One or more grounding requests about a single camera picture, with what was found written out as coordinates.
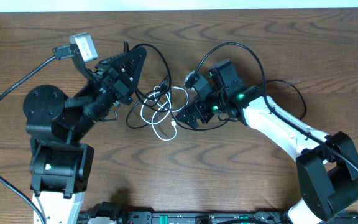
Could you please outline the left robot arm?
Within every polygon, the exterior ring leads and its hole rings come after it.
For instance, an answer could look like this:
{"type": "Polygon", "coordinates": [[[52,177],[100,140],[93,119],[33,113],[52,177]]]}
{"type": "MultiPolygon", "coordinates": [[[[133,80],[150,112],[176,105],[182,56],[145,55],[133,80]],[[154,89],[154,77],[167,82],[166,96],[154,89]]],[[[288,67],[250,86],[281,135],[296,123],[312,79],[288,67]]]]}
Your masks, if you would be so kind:
{"type": "Polygon", "coordinates": [[[113,106],[132,103],[147,56],[143,47],[101,60],[90,70],[76,44],[53,49],[72,59],[87,84],[72,98],[53,85],[31,90],[23,105],[30,134],[33,201],[47,223],[76,223],[91,172],[94,148],[81,139],[113,106]]]}

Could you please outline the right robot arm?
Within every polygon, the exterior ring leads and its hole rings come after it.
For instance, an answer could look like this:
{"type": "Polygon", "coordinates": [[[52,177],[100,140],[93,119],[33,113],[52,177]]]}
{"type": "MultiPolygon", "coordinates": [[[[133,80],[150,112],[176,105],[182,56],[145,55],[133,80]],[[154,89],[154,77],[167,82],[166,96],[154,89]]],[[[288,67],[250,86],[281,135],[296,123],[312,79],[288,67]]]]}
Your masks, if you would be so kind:
{"type": "Polygon", "coordinates": [[[256,129],[295,162],[301,200],[286,213],[289,223],[331,221],[358,201],[358,153],[345,133],[329,135],[279,107],[257,86],[247,87],[230,60],[209,68],[209,78],[193,71],[185,78],[194,100],[176,116],[191,129],[216,114],[256,129]]]}

